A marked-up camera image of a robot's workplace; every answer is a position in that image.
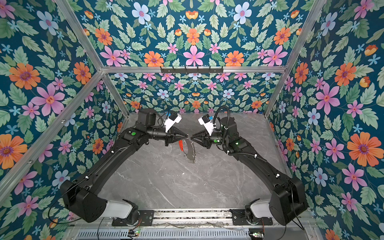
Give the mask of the steel keyring with red handle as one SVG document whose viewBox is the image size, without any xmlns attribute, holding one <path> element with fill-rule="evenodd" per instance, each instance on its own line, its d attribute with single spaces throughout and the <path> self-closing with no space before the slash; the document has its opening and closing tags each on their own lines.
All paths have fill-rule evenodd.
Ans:
<svg viewBox="0 0 384 240">
<path fill-rule="evenodd" d="M 190 164 L 196 163 L 196 150 L 190 138 L 179 140 L 179 147 Z"/>
</svg>

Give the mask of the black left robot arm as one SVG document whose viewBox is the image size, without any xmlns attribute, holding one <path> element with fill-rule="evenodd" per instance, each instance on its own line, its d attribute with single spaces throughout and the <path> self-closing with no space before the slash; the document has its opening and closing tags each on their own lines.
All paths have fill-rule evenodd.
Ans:
<svg viewBox="0 0 384 240">
<path fill-rule="evenodd" d="M 165 146 L 186 139 L 188 135 L 174 125 L 182 116 L 170 112 L 163 126 L 156 125 L 160 115 L 154 109 L 142 109 L 132 127 L 123 130 L 115 144 L 89 170 L 76 180 L 66 180 L 60 186 L 64 206 L 87 223 L 99 218 L 116 218 L 133 226 L 139 222 L 138 206 L 129 200 L 114 201 L 99 197 L 113 173 L 150 140 L 164 141 Z"/>
</svg>

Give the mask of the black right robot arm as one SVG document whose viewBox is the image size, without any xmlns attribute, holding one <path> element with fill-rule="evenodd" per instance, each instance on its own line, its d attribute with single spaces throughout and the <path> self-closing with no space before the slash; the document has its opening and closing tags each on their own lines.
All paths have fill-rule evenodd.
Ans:
<svg viewBox="0 0 384 240">
<path fill-rule="evenodd" d="M 212 145 L 221 146 L 226 155 L 247 166 L 267 186 L 270 200 L 256 199 L 245 206 L 245 218 L 250 224 L 262 218 L 273 218 L 286 226 L 309 207 L 302 181 L 287 176 L 260 156 L 251 143 L 240 136 L 229 108 L 222 106 L 220 109 L 225 110 L 227 116 L 222 119 L 218 114 L 200 117 L 199 124 L 204 130 L 193 134 L 192 141 L 207 149 Z"/>
</svg>

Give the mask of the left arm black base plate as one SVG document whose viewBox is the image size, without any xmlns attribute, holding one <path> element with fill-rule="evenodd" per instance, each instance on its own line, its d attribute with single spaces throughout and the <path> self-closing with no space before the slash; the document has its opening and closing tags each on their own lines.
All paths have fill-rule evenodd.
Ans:
<svg viewBox="0 0 384 240">
<path fill-rule="evenodd" d="M 113 219 L 113 227 L 148 227 L 151 226 L 154 220 L 154 210 L 135 210 L 128 217 L 121 219 Z"/>
</svg>

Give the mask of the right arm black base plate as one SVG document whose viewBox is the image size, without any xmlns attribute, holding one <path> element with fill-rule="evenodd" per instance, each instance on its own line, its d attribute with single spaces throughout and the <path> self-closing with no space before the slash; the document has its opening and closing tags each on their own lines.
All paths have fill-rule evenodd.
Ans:
<svg viewBox="0 0 384 240">
<path fill-rule="evenodd" d="M 230 209 L 234 226 L 272 226 L 272 218 L 256 218 L 244 209 Z"/>
</svg>

